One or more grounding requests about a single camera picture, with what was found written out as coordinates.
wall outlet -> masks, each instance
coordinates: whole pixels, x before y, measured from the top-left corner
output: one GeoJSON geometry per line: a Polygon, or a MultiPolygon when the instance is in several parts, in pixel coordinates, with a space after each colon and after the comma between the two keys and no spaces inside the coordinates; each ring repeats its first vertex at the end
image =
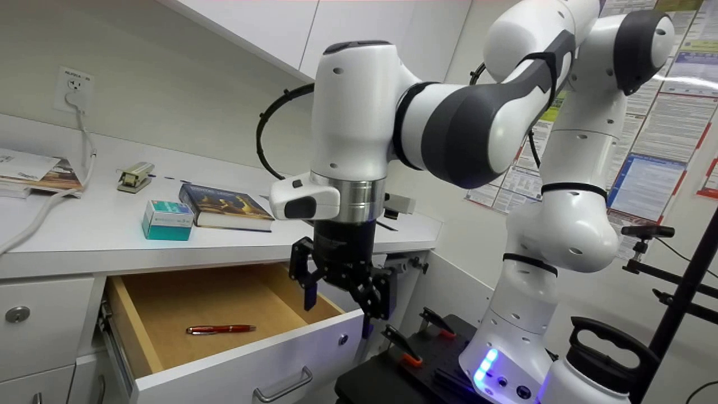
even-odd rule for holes
{"type": "Polygon", "coordinates": [[[78,69],[64,68],[59,75],[59,90],[55,94],[55,108],[74,113],[65,98],[74,100],[84,113],[90,111],[92,77],[78,69]]]}

blue light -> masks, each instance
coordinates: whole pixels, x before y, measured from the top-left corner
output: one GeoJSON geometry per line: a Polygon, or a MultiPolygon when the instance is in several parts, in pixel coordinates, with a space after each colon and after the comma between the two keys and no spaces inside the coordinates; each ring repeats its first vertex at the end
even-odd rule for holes
{"type": "Polygon", "coordinates": [[[473,384],[476,384],[476,385],[484,385],[484,376],[486,376],[486,372],[476,370],[476,372],[473,372],[473,384]]]}
{"type": "Polygon", "coordinates": [[[499,351],[490,351],[484,361],[497,361],[499,360],[499,351]]]}

book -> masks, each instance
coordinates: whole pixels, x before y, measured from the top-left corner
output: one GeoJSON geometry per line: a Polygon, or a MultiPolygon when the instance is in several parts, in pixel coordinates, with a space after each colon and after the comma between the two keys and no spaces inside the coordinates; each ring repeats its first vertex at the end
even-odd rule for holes
{"type": "Polygon", "coordinates": [[[80,180],[73,170],[68,159],[59,159],[46,174],[3,174],[0,180],[5,189],[13,182],[18,187],[24,187],[27,191],[42,191],[42,194],[59,194],[59,191],[84,191],[80,180]]]}
{"type": "Polygon", "coordinates": [[[179,199],[193,207],[196,227],[272,231],[272,213],[258,197],[184,182],[179,199]]]}
{"type": "Polygon", "coordinates": [[[70,191],[70,189],[84,191],[84,185],[77,177],[77,172],[73,170],[68,159],[61,159],[55,168],[47,170],[46,177],[30,180],[27,187],[31,191],[50,191],[50,194],[70,191]]]}

white cabinet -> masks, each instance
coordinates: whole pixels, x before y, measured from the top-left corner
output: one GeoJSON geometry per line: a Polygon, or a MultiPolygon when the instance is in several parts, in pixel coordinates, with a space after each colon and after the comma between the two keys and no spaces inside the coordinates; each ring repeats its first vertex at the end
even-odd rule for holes
{"type": "Polygon", "coordinates": [[[471,0],[160,0],[294,72],[345,41],[389,41],[424,80],[447,78],[471,0]]]}
{"type": "Polygon", "coordinates": [[[462,35],[471,0],[417,0],[399,53],[421,80],[445,80],[462,35]]]}
{"type": "Polygon", "coordinates": [[[354,361],[363,323],[326,298],[301,310],[286,264],[113,278],[107,301],[107,345],[133,404],[297,401],[354,361]],[[257,329],[186,334],[221,323],[257,329]]]}
{"type": "Polygon", "coordinates": [[[0,381],[74,363],[92,286],[92,278],[0,283],[0,381]]]}
{"type": "Polygon", "coordinates": [[[344,41],[389,41],[399,45],[417,0],[320,0],[301,72],[317,77],[320,53],[344,41]]]}
{"type": "Polygon", "coordinates": [[[73,366],[0,384],[3,404],[65,404],[73,366]]]}
{"type": "Polygon", "coordinates": [[[162,0],[202,27],[298,69],[317,0],[162,0]]]}

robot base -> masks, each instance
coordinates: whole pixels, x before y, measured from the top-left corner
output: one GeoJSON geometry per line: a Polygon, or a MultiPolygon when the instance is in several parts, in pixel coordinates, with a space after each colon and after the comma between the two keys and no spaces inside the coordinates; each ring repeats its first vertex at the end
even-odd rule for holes
{"type": "Polygon", "coordinates": [[[531,401],[552,366],[539,334],[493,311],[486,311],[458,361],[473,389],[499,404],[531,401]]]}

